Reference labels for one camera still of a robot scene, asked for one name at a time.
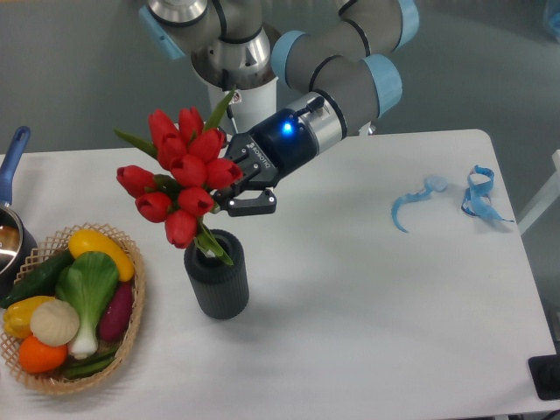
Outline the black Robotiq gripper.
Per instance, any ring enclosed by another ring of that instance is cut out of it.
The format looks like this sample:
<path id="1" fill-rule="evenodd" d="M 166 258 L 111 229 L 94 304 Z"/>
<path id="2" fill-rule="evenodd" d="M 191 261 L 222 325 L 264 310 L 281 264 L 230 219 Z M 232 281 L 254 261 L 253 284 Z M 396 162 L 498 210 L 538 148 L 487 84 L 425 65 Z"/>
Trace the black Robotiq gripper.
<path id="1" fill-rule="evenodd" d="M 213 194 L 212 214 L 230 217 L 273 214 L 277 198 L 268 187 L 340 142 L 347 124 L 336 102 L 326 93 L 311 92 L 288 107 L 234 135 L 226 157 L 241 169 L 241 178 Z M 259 191 L 255 198 L 240 199 L 244 191 Z"/>

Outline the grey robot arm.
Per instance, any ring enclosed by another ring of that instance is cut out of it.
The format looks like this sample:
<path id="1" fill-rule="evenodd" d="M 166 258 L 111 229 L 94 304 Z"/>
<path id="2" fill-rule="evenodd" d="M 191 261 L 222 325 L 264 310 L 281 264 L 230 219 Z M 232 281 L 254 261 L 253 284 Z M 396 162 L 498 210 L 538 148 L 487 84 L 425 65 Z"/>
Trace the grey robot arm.
<path id="1" fill-rule="evenodd" d="M 241 178 L 215 189 L 220 211 L 271 214 L 279 181 L 401 99 L 389 53 L 417 33 L 412 1 L 339 1 L 339 22 L 320 36 L 278 33 L 257 1 L 147 1 L 139 17 L 172 59 L 187 57 L 206 84 L 226 155 Z"/>

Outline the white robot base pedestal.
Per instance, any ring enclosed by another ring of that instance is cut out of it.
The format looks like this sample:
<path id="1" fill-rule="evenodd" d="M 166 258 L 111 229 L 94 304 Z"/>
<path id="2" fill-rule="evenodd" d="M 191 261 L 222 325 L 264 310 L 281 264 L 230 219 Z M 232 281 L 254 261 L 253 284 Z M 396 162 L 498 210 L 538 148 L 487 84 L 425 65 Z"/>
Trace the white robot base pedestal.
<path id="1" fill-rule="evenodd" d="M 377 120 L 389 109 L 386 95 L 371 75 L 317 77 L 306 84 L 297 83 L 294 80 L 291 86 L 301 92 L 302 97 L 311 92 L 328 94 L 336 102 L 345 118 L 346 135 L 344 138 L 356 135 L 366 123 Z M 259 87 L 232 94 L 233 110 L 231 112 L 223 109 L 217 102 L 218 100 L 223 101 L 227 97 L 225 93 L 220 93 L 216 88 L 211 87 L 209 94 L 214 110 L 220 118 L 219 124 L 237 128 L 240 133 L 250 130 L 278 111 L 274 108 L 276 104 L 274 87 Z M 179 113 L 186 119 L 185 123 L 173 121 L 159 109 L 149 115 L 150 138 L 155 148 L 158 149 L 168 135 L 185 140 L 192 136 L 198 137 L 202 133 L 204 123 L 210 121 L 209 119 L 204 120 L 196 108 L 182 108 Z"/>

